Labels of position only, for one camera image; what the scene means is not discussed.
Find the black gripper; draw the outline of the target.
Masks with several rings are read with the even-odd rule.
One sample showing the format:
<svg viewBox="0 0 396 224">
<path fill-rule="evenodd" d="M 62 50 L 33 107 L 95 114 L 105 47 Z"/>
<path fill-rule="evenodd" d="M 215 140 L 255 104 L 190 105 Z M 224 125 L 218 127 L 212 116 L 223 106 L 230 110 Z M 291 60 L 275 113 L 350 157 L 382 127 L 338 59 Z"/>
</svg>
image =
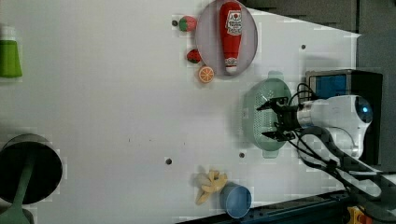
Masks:
<svg viewBox="0 0 396 224">
<path fill-rule="evenodd" d="M 297 119 L 297 105 L 289 105 L 287 97 L 270 99 L 257 108 L 257 111 L 274 109 L 277 116 L 275 132 L 264 132 L 262 135 L 278 142 L 289 141 L 295 138 L 293 132 L 300 128 Z"/>
</svg>

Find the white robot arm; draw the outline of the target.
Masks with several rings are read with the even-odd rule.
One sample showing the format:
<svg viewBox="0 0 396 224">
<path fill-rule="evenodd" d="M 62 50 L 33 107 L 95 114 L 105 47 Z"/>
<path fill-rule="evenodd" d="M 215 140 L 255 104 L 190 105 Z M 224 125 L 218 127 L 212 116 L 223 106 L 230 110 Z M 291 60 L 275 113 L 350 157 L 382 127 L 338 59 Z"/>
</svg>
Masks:
<svg viewBox="0 0 396 224">
<path fill-rule="evenodd" d="M 363 214 L 385 223 L 395 221 L 393 172 L 360 160 L 373 110 L 359 95 L 341 95 L 291 105 L 288 97 L 256 107 L 276 114 L 275 128 L 262 135 L 293 145 L 302 162 L 342 183 Z"/>
</svg>

